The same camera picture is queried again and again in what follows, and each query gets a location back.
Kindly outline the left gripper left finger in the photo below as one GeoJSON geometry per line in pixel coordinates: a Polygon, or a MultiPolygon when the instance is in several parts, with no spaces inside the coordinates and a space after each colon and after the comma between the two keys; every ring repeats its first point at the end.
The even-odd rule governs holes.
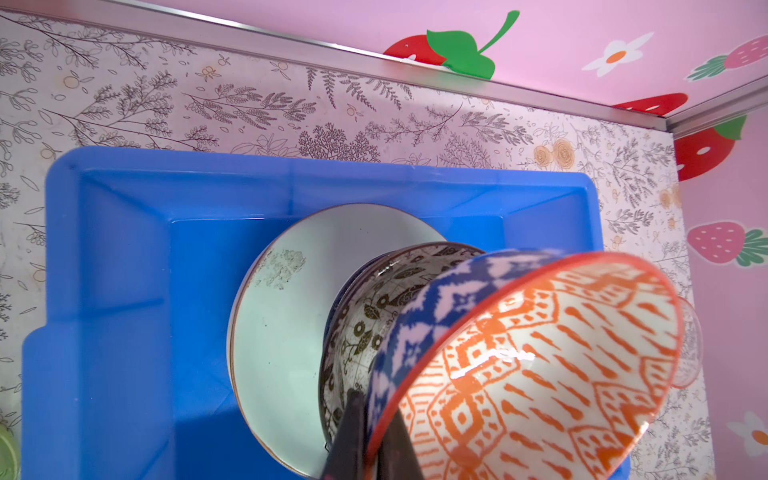
{"type": "Polygon", "coordinates": [[[364,478],[365,395],[348,392],[345,410],[326,459],[322,480],[361,480],[364,478]]]}

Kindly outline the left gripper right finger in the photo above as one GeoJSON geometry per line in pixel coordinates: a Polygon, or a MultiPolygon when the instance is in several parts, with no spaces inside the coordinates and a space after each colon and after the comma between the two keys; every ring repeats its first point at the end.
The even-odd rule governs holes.
{"type": "Polygon", "coordinates": [[[424,479],[401,413],[393,416],[379,447],[377,478],[379,480],[424,479]]]}

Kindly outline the red pattern bowl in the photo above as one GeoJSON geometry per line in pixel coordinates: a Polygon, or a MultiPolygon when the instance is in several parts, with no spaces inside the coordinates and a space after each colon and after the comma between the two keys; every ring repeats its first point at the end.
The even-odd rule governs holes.
{"type": "Polygon", "coordinates": [[[374,364],[367,461],[401,417],[427,479],[606,479],[661,410],[683,312],[618,252],[504,250],[442,273],[374,364]]]}

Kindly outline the green flower plate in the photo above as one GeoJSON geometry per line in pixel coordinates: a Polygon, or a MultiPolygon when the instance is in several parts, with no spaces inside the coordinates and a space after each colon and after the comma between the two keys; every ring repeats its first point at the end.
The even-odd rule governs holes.
{"type": "Polygon", "coordinates": [[[253,262],[230,314],[228,373],[248,428],[282,466],[316,478],[327,457],[318,383],[339,291],[367,262],[443,238],[393,207],[346,204],[298,221],[253,262]]]}

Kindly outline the pink glass cup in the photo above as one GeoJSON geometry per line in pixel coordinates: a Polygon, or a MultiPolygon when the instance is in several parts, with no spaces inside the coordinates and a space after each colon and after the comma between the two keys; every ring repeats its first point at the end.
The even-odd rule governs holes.
{"type": "Polygon", "coordinates": [[[672,386],[685,389],[694,383],[702,371],[703,334],[694,307],[682,297],[680,302],[683,313],[683,343],[672,386]]]}

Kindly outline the green glass cup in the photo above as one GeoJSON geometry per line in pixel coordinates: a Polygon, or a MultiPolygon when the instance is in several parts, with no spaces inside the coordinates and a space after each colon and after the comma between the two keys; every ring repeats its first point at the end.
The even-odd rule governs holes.
{"type": "Polygon", "coordinates": [[[21,453],[17,439],[5,425],[0,425],[1,480],[18,480],[21,474],[21,453]]]}

